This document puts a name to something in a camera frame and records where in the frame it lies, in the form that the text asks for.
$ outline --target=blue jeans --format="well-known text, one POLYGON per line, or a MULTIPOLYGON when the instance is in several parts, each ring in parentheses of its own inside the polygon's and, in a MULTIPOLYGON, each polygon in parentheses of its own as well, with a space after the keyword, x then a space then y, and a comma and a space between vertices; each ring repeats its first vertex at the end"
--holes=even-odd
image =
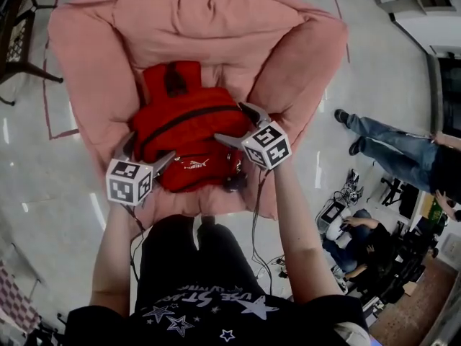
MULTIPOLYGON (((371 218, 370 213, 365 209, 361 209, 354 214, 356 218, 371 218)), ((333 257, 336 264, 341 268, 344 273, 349 273, 358 265, 363 264, 357 261, 357 252, 360 247, 366 244, 367 238, 372 232, 367 226, 361 225, 353 227, 349 233, 352 236, 352 240, 347 244, 345 249, 341 249, 335 241, 329 239, 323 240, 323 248, 328 251, 333 257)))
POLYGON ((429 182, 438 145, 428 138, 413 137, 389 125, 355 114, 349 116, 346 125, 357 135, 365 137, 360 150, 364 155, 376 160, 395 178, 431 193, 429 182), (372 139, 391 145, 400 152, 372 139))

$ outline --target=checkerboard pattern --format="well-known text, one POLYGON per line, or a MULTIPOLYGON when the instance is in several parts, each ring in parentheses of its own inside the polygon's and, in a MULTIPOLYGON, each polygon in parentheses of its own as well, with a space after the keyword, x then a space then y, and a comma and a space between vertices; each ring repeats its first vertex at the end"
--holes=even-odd
POLYGON ((19 328, 28 334, 40 322, 38 313, 32 307, 30 300, 18 289, 3 261, 0 261, 0 307, 19 328))

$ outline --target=chair leg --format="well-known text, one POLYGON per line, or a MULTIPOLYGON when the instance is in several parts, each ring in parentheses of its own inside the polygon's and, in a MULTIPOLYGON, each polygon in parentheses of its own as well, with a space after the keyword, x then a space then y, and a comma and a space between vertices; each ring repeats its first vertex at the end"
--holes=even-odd
POLYGON ((37 3, 37 0, 30 0, 32 2, 32 5, 34 6, 34 8, 36 8, 36 10, 38 9, 54 9, 56 7, 58 7, 58 5, 39 5, 37 3))
POLYGON ((6 72, 7 73, 8 72, 10 73, 24 72, 24 73, 32 74, 33 76, 37 76, 40 78, 49 79, 50 81, 58 82, 60 84, 64 82, 64 79, 53 76, 52 74, 45 72, 43 69, 40 69, 37 66, 34 66, 32 63, 14 63, 14 62, 6 63, 6 72))
POLYGON ((11 105, 12 107, 16 104, 15 101, 6 101, 3 97, 0 96, 0 102, 3 102, 6 105, 11 105))

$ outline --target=puma logo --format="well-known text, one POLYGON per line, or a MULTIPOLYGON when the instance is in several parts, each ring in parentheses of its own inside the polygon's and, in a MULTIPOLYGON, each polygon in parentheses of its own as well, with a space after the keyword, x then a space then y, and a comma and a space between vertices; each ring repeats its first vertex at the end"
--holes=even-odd
POLYGON ((199 163, 198 161, 190 161, 190 166, 189 167, 184 167, 184 169, 196 169, 196 168, 203 168, 207 166, 207 161, 209 159, 205 160, 203 163, 199 163))

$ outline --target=backpack strap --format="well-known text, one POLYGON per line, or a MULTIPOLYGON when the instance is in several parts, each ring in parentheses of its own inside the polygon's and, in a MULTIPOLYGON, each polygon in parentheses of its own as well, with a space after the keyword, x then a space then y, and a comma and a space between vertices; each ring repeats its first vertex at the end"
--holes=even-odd
POLYGON ((166 65, 164 82, 168 97, 177 97, 188 93, 186 81, 176 70, 176 63, 166 65))

